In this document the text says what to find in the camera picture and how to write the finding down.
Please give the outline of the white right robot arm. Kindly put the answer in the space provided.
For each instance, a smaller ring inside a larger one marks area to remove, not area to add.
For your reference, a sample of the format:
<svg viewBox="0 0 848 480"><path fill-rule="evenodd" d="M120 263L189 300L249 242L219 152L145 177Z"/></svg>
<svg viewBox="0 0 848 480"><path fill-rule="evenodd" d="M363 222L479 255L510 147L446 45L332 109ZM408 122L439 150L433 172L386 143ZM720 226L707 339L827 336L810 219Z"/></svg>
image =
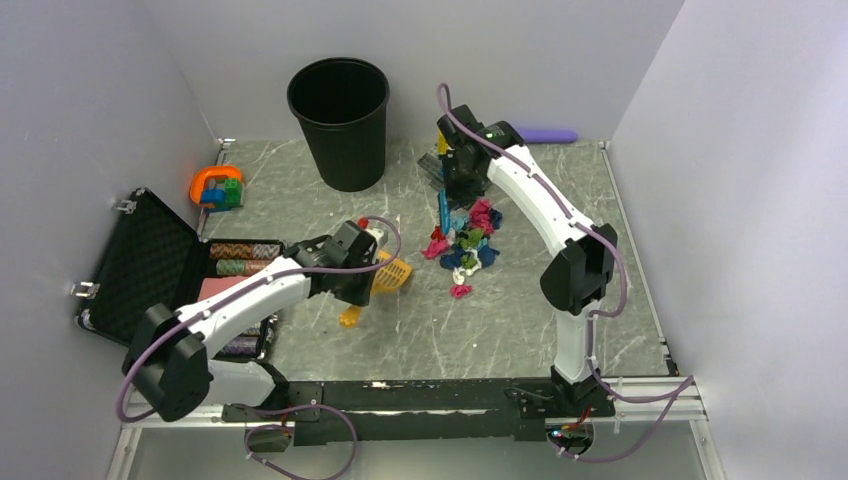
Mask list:
<svg viewBox="0 0 848 480"><path fill-rule="evenodd" d="M495 185L531 222L551 255L539 280L555 311L553 374L563 380L553 386L551 399L560 413L576 415L591 398L584 380L592 374L594 336L587 323L612 280L617 233L609 224L595 224L564 196L509 123L484 126L460 105L444 113L437 126L448 146L440 157L448 196L471 199L484 185Z"/></svg>

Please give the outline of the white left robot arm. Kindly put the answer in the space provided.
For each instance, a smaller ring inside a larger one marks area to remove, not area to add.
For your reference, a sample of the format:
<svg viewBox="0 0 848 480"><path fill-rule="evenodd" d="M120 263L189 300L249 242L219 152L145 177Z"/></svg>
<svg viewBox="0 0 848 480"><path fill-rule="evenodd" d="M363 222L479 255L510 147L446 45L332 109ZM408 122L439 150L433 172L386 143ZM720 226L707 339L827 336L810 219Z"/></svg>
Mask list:
<svg viewBox="0 0 848 480"><path fill-rule="evenodd" d="M289 405L289 383L276 368L216 356L248 327L316 295L366 306L377 271L389 263L377 253L388 234L399 234L381 217L367 220L294 243L258 273L204 300L148 308L122 366L117 417L126 424L151 415L174 422L202 405L279 417Z"/></svg>

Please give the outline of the blue hand brush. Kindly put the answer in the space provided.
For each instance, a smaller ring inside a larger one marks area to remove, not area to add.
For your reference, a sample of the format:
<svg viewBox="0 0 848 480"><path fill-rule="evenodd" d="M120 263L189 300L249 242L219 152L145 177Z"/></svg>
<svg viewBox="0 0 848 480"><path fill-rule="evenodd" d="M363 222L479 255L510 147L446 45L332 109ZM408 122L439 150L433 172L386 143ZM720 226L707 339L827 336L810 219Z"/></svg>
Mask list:
<svg viewBox="0 0 848 480"><path fill-rule="evenodd" d="M444 188L438 191L437 203L439 212L439 231L443 236L447 236L451 230L451 209L448 203L448 196Z"/></svg>

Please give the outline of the orange slotted scoop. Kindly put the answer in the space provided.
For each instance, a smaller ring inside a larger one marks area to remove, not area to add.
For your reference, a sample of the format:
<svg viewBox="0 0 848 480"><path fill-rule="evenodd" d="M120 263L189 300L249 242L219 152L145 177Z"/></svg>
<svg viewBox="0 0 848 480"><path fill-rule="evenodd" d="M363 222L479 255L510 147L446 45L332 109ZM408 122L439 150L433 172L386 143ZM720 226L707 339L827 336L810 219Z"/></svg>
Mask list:
<svg viewBox="0 0 848 480"><path fill-rule="evenodd" d="M371 294L392 293L399 290L410 278L412 267L405 261L395 258L375 272L371 287ZM339 315L339 324L345 328L353 328L358 325L363 308L350 305Z"/></svg>

